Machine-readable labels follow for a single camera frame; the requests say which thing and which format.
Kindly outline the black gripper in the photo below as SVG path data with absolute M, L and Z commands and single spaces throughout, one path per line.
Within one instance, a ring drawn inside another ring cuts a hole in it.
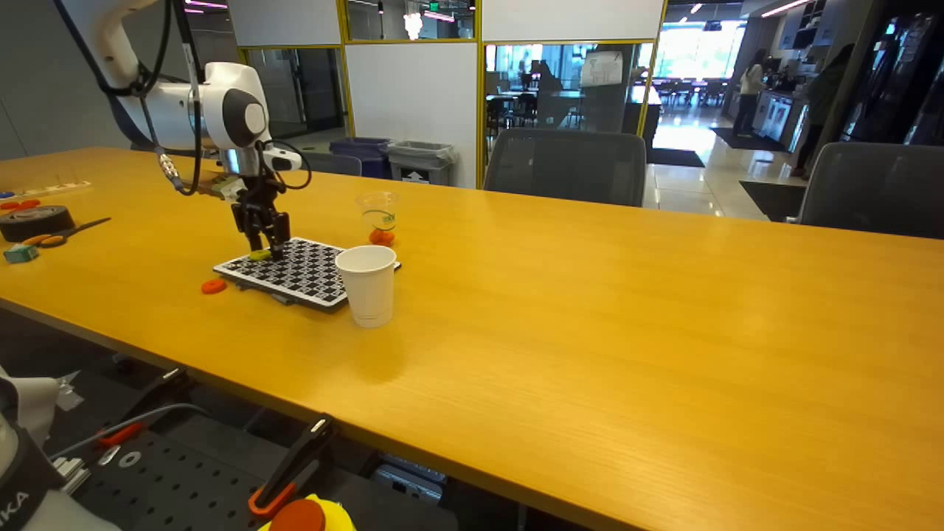
M 246 177 L 235 191 L 234 218 L 250 250 L 265 250 L 263 236 L 268 233 L 271 259 L 283 259 L 289 241 L 289 215 L 274 200 L 283 191 L 277 181 Z

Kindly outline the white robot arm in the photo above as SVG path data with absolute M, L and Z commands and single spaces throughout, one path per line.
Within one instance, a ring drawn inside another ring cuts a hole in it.
M 280 168 L 305 160 L 274 147 L 261 75 L 241 63 L 202 63 L 182 0 L 53 0 L 122 132 L 150 147 L 181 196 L 230 205 L 253 258 L 280 259 L 289 215 L 274 208 L 286 191 Z M 163 2 L 154 66 L 126 38 L 125 17 Z

